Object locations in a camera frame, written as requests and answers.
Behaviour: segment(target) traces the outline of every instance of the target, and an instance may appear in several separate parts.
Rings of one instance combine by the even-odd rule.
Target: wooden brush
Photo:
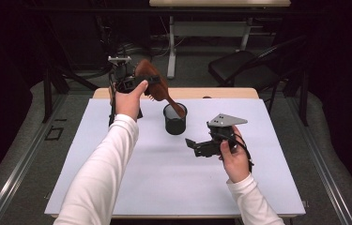
[[[148,60],[141,60],[140,63],[138,63],[134,74],[136,77],[143,75],[159,76],[161,78],[161,82],[152,83],[148,86],[149,98],[155,99],[157,101],[166,99],[180,118],[185,116],[184,110],[170,97],[167,81],[160,75],[159,71]]]

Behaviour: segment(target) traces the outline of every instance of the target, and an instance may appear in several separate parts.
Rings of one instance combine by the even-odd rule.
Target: right hand
[[[232,126],[232,129],[234,130],[234,133],[242,137],[237,127]],[[245,150],[243,150],[241,146],[237,144],[237,149],[234,153],[231,153],[228,141],[222,141],[220,150],[222,151],[221,159],[223,161],[223,166],[229,179],[233,183],[240,182],[249,176],[249,160]]]

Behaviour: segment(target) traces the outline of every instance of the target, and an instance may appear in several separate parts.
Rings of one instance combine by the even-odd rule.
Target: table
[[[251,88],[214,89],[170,88],[172,98],[188,109],[187,129],[176,136],[164,129],[162,109],[167,102],[141,100],[140,137],[122,180],[114,218],[240,217],[222,163],[216,157],[195,157],[185,144],[185,138],[208,141],[206,121],[218,113],[249,121],[238,128],[255,163],[253,175],[274,210],[281,217],[305,214],[263,100],[252,95]],[[88,103],[45,214],[59,213],[71,180],[107,132],[110,105],[105,93],[107,89],[99,89]]]
[[[281,8],[289,7],[289,0],[150,0],[157,8]],[[242,37],[240,49],[245,50],[251,31],[252,18],[246,22],[175,22],[170,16],[170,55],[167,78],[175,77],[175,36],[188,37]]]

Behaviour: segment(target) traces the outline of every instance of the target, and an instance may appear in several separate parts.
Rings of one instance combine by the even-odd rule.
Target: hand
[[[140,110],[140,97],[148,87],[148,81],[142,81],[135,89],[128,93],[116,92],[116,114],[125,114],[137,121],[138,112]]]
[[[234,130],[234,133],[242,137],[237,127],[232,126],[232,130]],[[245,150],[243,150],[241,146],[237,144],[235,153],[231,153],[228,141],[222,141],[220,150],[222,151],[220,159],[223,161],[225,171],[233,183],[242,181],[249,176],[249,160]]]

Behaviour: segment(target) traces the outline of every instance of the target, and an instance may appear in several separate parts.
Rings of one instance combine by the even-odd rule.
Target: brush handle
[[[181,106],[179,106],[175,101],[173,101],[173,99],[168,96],[168,98],[166,99],[169,104],[173,107],[173,109],[176,111],[176,114],[180,117],[180,118],[184,118],[185,116],[185,111],[181,108]]]

